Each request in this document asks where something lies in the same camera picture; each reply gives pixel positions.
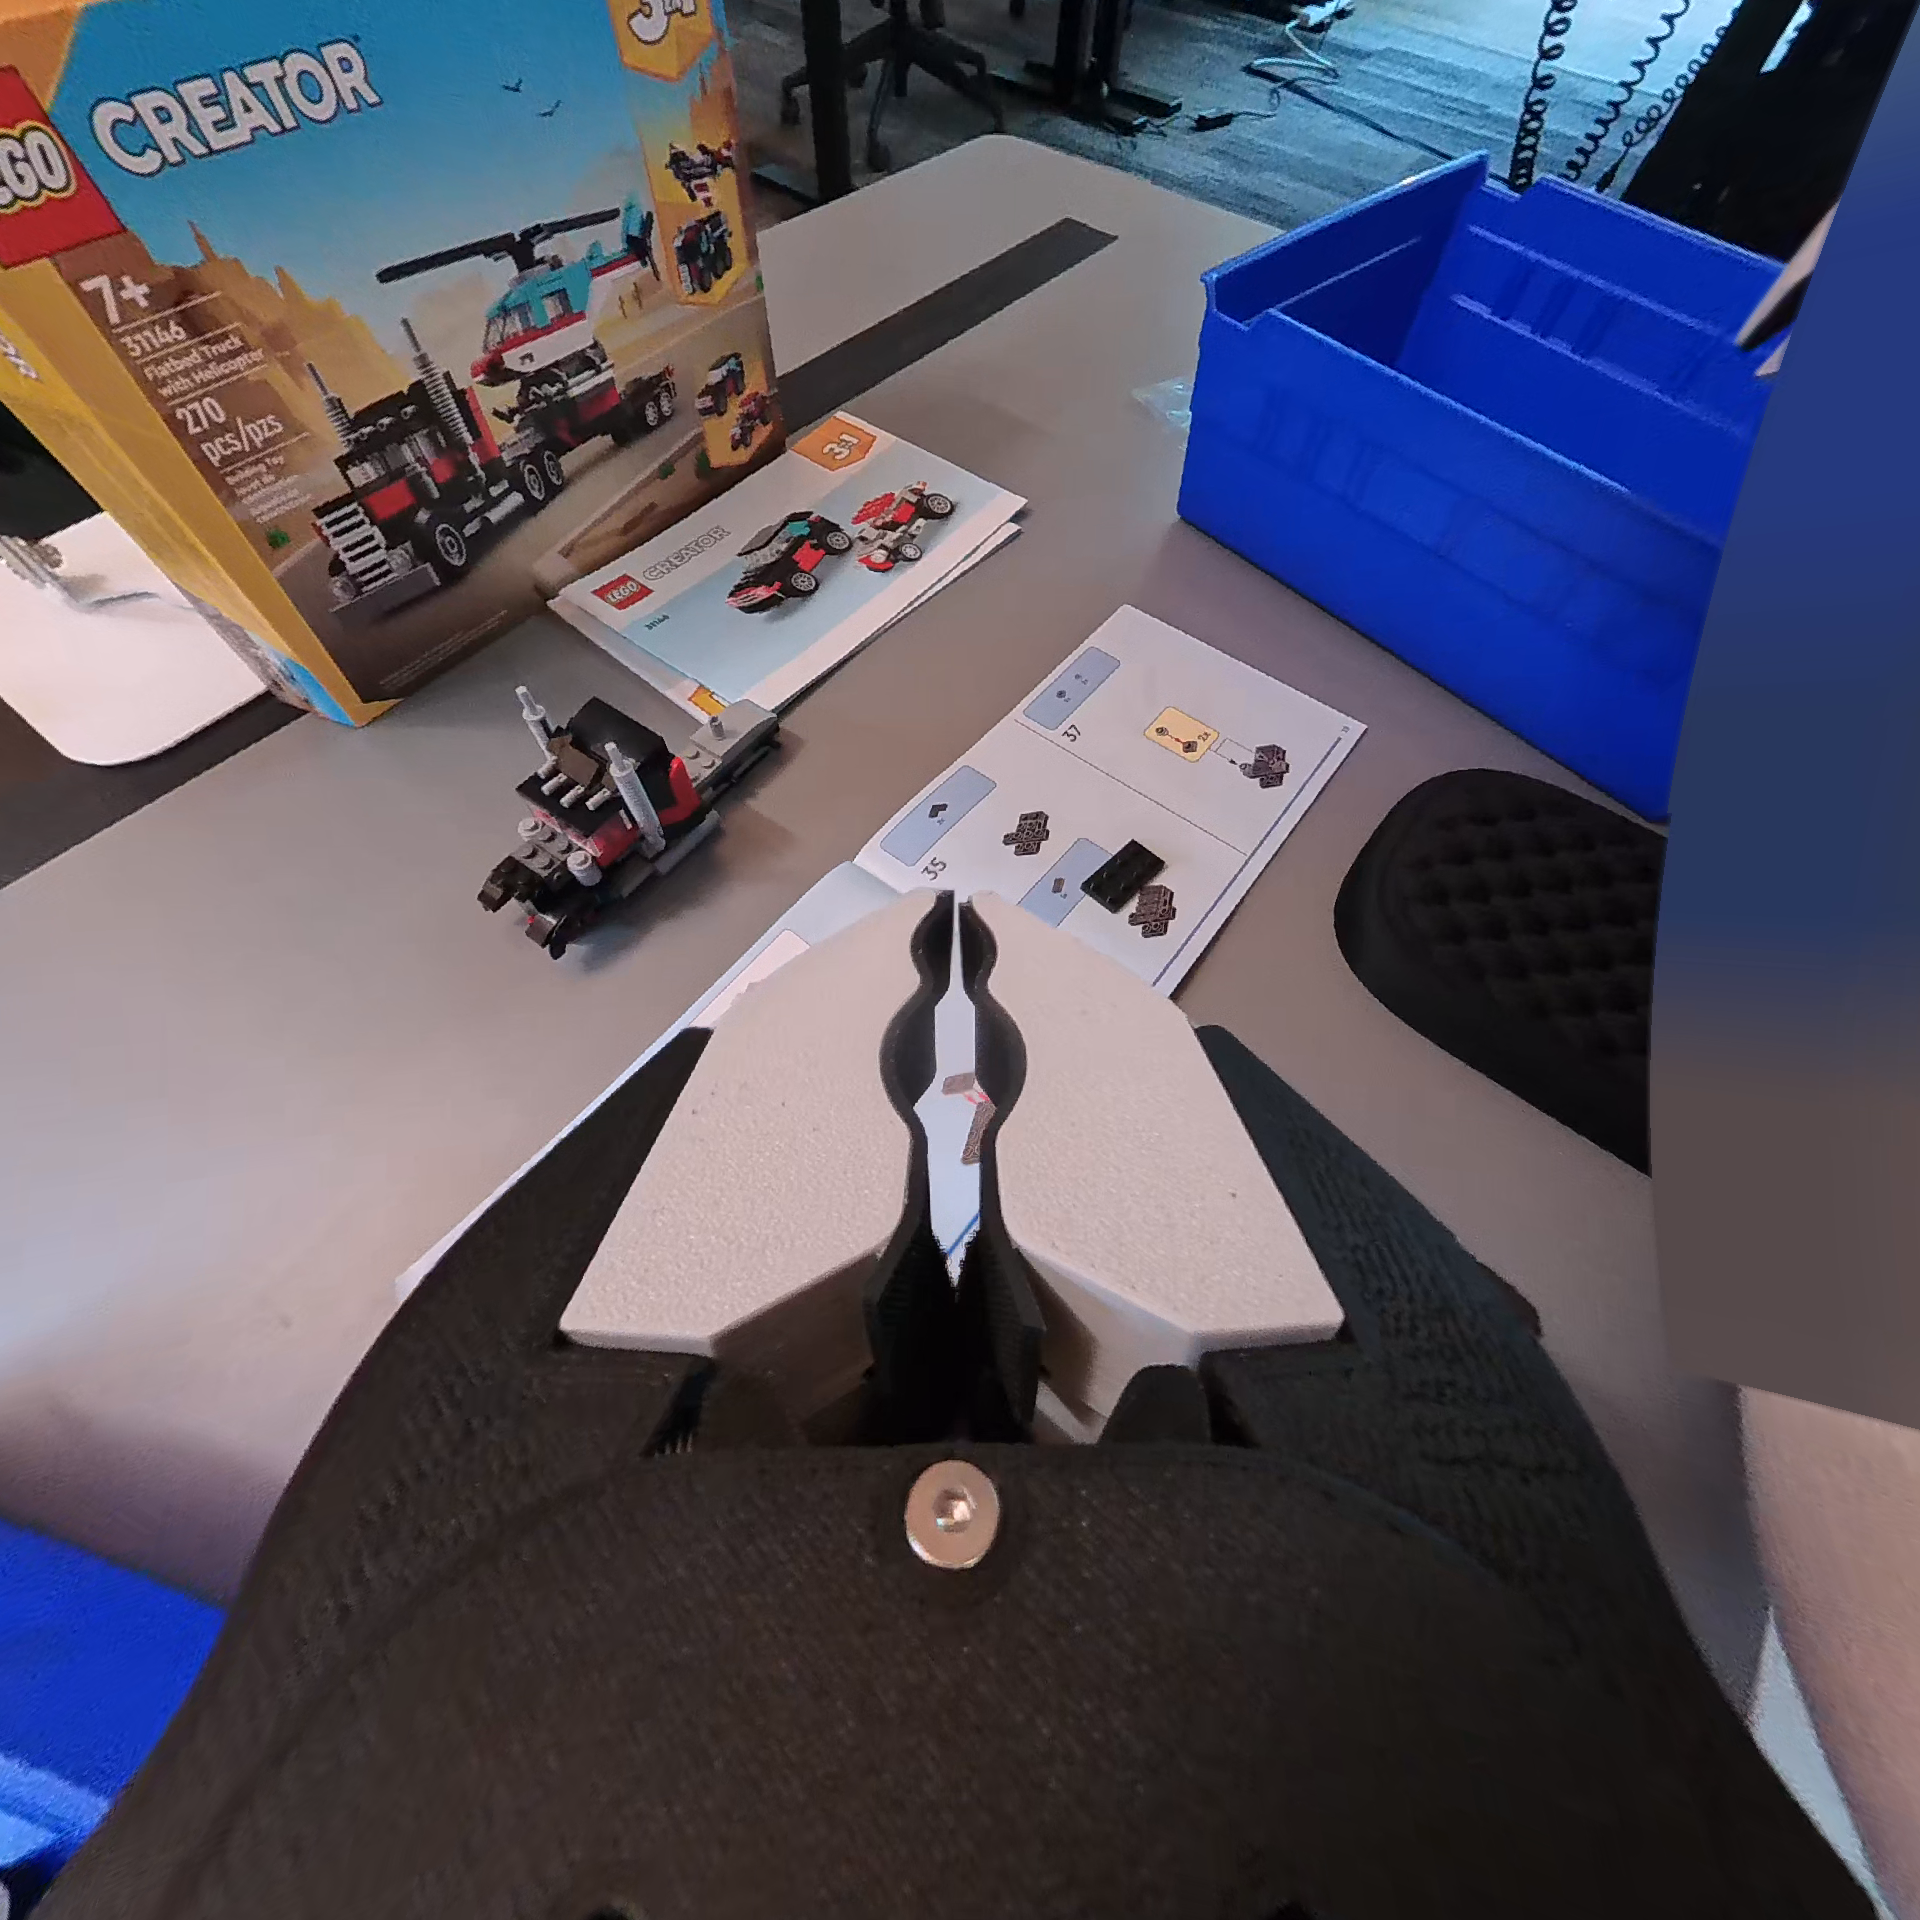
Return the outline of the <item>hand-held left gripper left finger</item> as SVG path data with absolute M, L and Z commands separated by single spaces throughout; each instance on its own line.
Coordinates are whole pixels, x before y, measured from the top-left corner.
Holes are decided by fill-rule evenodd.
M 954 1403 L 954 1279 L 917 1107 L 954 896 L 891 896 L 788 952 L 700 1060 L 561 1313 L 576 1347 L 714 1359 L 796 1422 L 865 1388 L 932 1433 Z

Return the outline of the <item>black office chair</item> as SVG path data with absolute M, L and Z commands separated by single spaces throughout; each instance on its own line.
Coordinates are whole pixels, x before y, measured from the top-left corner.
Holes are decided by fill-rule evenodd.
M 990 60 L 950 5 L 747 5 L 752 183 L 792 212 L 1005 133 Z

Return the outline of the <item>closed lego instruction booklet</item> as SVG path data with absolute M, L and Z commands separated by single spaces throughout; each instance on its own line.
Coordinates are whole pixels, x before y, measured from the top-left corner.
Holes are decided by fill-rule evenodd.
M 782 712 L 1014 537 L 1024 509 L 1021 493 L 838 411 L 549 607 L 700 719 L 737 704 Z

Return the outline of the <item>open lego instruction booklet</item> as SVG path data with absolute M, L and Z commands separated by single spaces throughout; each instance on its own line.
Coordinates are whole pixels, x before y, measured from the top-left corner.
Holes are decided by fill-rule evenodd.
M 782 959 L 891 896 L 998 896 L 1108 952 L 1172 997 L 1361 741 L 1361 723 L 1136 607 L 1110 614 L 949 769 L 819 879 L 757 947 L 498 1190 L 530 1205 L 512 1279 L 558 1257 L 561 1313 L 681 1092 L 706 1029 Z M 1158 881 L 1110 915 L 1082 879 L 1130 839 L 1165 857 Z M 917 1113 L 931 1225 L 957 1264 L 978 1223 L 992 1104 L 976 1078 L 973 1008 L 956 956 L 936 1013 L 936 1067 Z

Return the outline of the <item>lego set cardboard box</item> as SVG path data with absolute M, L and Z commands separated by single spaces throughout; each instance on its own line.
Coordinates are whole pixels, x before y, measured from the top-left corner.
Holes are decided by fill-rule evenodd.
M 785 421 L 737 5 L 4 5 L 4 405 L 366 724 Z

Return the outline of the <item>lego truck model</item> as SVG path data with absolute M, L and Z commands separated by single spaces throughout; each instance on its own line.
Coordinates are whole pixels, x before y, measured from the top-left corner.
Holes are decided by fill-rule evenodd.
M 476 901 L 490 915 L 520 911 L 524 935 L 552 957 L 673 873 L 714 831 L 718 797 L 780 741 L 780 718 L 747 701 L 674 742 L 604 700 L 563 724 L 525 686 L 516 700 L 540 766 L 516 783 L 515 847 Z

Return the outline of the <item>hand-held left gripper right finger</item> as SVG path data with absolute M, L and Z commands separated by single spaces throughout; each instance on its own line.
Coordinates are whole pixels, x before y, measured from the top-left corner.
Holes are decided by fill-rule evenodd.
M 1347 1320 L 1181 1008 L 998 896 L 957 904 L 992 1118 L 962 1310 L 996 1414 L 1107 1422 L 1150 1367 L 1318 1347 Z

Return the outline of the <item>black quilted case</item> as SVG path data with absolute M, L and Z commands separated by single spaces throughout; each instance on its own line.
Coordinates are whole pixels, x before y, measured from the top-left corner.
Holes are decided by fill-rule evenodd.
M 1361 984 L 1418 1035 L 1649 1172 L 1649 1033 L 1666 839 L 1558 783 L 1411 788 L 1334 896 Z

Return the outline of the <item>blue plastic bin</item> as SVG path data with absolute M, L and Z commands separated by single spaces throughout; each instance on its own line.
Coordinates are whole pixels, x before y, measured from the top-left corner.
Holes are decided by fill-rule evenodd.
M 1204 277 L 1189 526 L 1665 822 L 1781 263 L 1470 156 Z

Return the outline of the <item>white stand base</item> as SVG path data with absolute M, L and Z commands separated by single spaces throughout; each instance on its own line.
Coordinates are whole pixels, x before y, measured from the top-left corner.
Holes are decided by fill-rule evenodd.
M 145 760 L 265 692 L 109 519 L 4 540 L 2 696 L 62 757 Z

